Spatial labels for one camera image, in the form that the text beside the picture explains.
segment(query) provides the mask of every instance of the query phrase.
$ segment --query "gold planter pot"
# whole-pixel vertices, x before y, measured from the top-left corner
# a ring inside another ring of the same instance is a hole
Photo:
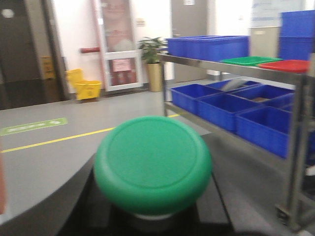
[[[161,65],[147,64],[148,78],[151,92],[162,91],[162,76],[161,76]]]

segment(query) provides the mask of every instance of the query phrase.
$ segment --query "blue plastic crate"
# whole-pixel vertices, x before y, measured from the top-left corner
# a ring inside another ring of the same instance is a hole
[[[281,37],[279,57],[282,59],[309,60],[313,38]]]
[[[289,104],[289,105],[281,107],[281,110],[285,110],[287,112],[292,112],[292,107],[293,107],[293,105]]]
[[[201,60],[221,61],[241,58],[249,55],[248,36],[230,36],[225,38],[200,39]]]
[[[273,107],[263,107],[238,114],[237,134],[282,157],[286,158],[291,113]],[[315,152],[315,133],[310,134],[309,154]],[[307,158],[307,163],[314,160]]]
[[[208,35],[200,36],[186,36],[186,37],[177,37],[177,38],[167,38],[167,47],[168,52],[177,57],[187,57],[187,43],[188,39],[193,38],[203,38],[208,37]]]
[[[222,88],[224,85],[226,85],[229,81],[231,81],[231,80],[224,80],[224,81],[220,81],[220,82],[216,82],[216,83],[211,83],[211,84],[208,84],[208,85],[206,85],[206,86],[211,87],[211,88],[213,88],[213,89],[221,90],[221,88]],[[245,82],[244,84],[242,84],[239,88],[230,90],[229,92],[237,91],[237,90],[245,89],[245,88],[251,88],[251,87],[253,87],[253,86],[257,86],[257,85],[260,85],[260,84],[261,84],[261,83],[248,80],[247,82]]]
[[[259,97],[272,99],[272,98],[280,97],[285,94],[289,94],[293,92],[294,90],[287,89],[287,88],[280,88],[280,87],[275,87],[271,85],[260,85],[260,86],[255,86],[252,88],[246,88],[240,91],[235,91],[235,92],[232,92],[231,94],[238,97],[243,97],[249,100],[253,100]]]
[[[220,90],[199,84],[171,88],[170,90],[172,93],[173,104],[195,115],[198,112],[198,98],[221,92]]]
[[[177,57],[220,61],[249,54],[248,36],[202,35],[166,40],[169,53]]]
[[[232,133],[236,132],[235,116],[239,112],[261,106],[230,94],[218,94],[198,100],[198,115]]]
[[[275,107],[275,108],[283,108],[286,106],[289,106],[293,103],[294,94],[289,93],[280,97],[276,97],[273,99],[270,99],[268,101],[262,102],[265,106],[268,107]]]
[[[202,36],[202,37],[192,37],[186,39],[186,57],[191,59],[203,59],[202,51],[203,46],[206,43],[213,41],[214,39],[225,39],[231,38],[233,36]]]
[[[313,37],[315,10],[282,12],[280,37]]]

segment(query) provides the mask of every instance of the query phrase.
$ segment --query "potted plant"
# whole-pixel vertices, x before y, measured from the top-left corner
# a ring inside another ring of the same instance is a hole
[[[144,37],[139,41],[139,49],[142,50],[141,59],[146,63],[148,72],[150,91],[162,91],[161,68],[158,60],[157,49],[166,46],[166,42],[157,38]]]

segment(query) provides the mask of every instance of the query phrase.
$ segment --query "green button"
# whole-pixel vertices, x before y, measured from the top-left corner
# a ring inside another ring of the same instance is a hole
[[[141,117],[103,139],[94,172],[100,190],[118,207],[161,215],[192,205],[206,188],[211,168],[206,144],[189,126]]]

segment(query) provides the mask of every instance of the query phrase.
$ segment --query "red plastic tray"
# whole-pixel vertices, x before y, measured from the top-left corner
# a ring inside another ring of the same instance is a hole
[[[308,60],[282,60],[258,65],[260,68],[280,70],[293,73],[305,73],[308,71],[310,61]]]

